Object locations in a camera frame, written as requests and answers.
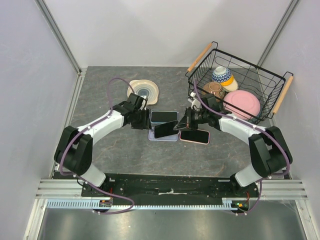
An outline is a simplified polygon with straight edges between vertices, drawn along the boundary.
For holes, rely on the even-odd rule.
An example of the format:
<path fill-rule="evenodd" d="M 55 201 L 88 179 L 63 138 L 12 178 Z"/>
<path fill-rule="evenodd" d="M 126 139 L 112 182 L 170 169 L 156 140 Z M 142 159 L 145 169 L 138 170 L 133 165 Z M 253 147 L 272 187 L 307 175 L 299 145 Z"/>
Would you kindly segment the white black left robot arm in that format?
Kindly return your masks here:
<path fill-rule="evenodd" d="M 54 153 L 60 174 L 73 174 L 92 184 L 92 191 L 99 197 L 110 191 L 107 176 L 93 164 L 93 147 L 111 132 L 126 125 L 135 130 L 151 128 L 148 98 L 131 93 L 126 101 L 114 105 L 107 113 L 80 127 L 71 125 L 62 131 Z"/>

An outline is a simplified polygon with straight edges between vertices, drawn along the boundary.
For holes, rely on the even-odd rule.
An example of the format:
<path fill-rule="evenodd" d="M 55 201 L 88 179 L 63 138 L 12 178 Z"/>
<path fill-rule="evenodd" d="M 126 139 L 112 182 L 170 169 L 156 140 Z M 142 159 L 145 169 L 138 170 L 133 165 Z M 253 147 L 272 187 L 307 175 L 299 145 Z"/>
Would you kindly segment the lilac phone case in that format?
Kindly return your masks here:
<path fill-rule="evenodd" d="M 169 135 L 165 137 L 155 138 L 155 128 L 152 127 L 148 132 L 148 139 L 150 141 L 156 141 L 156 142 L 176 142 L 178 140 L 179 135 Z"/>

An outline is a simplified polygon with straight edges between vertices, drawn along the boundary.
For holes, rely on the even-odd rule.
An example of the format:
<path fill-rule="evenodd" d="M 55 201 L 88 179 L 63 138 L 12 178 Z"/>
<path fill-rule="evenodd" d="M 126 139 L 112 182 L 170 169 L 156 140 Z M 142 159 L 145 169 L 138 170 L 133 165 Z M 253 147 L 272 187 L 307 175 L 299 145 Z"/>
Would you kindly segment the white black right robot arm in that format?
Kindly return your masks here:
<path fill-rule="evenodd" d="M 238 118 L 225 110 L 212 94 L 200 98 L 192 94 L 188 101 L 191 106 L 174 126 L 175 130 L 196 131 L 200 124 L 208 124 L 249 146 L 251 163 L 230 178 L 229 191 L 233 196 L 242 196 L 247 191 L 247 186 L 272 175 L 279 175 L 282 169 L 287 172 L 290 170 L 293 158 L 278 127 L 255 126 Z"/>

